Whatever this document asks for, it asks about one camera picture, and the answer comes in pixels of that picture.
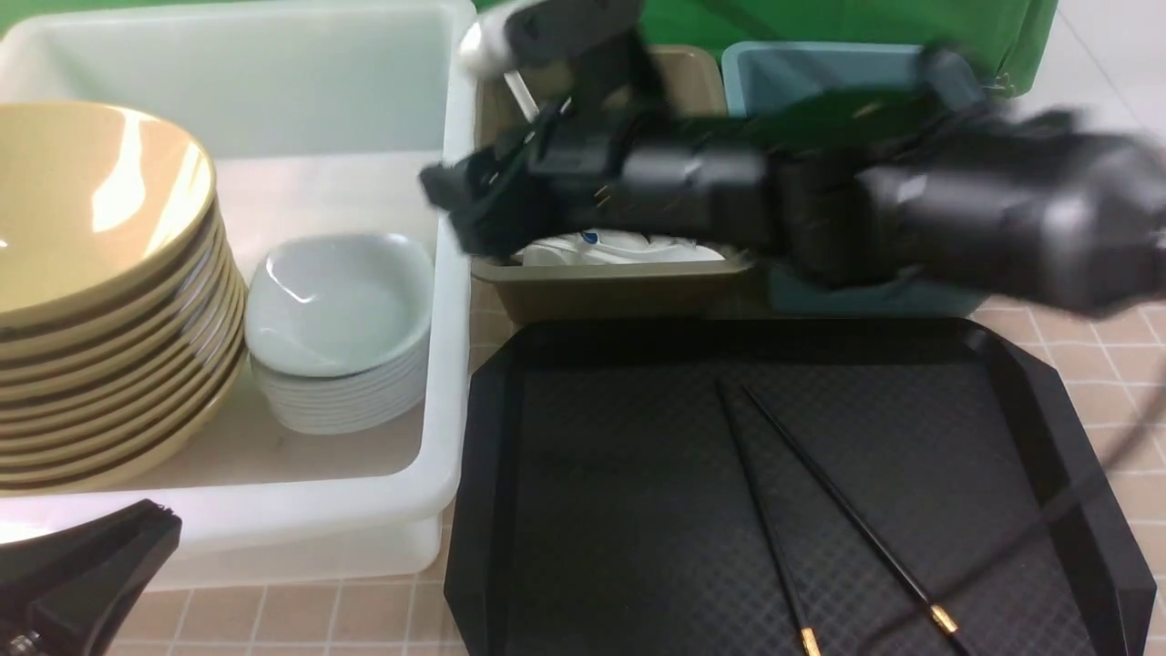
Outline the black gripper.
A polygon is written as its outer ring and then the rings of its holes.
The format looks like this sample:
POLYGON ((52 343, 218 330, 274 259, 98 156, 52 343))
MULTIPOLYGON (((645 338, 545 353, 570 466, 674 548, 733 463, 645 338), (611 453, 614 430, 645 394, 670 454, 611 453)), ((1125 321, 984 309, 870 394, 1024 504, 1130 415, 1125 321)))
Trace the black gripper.
POLYGON ((624 162, 639 133, 639 105, 553 100, 529 121, 455 163, 419 174, 463 253, 508 258, 532 242, 580 232, 638 232, 617 207, 624 162))

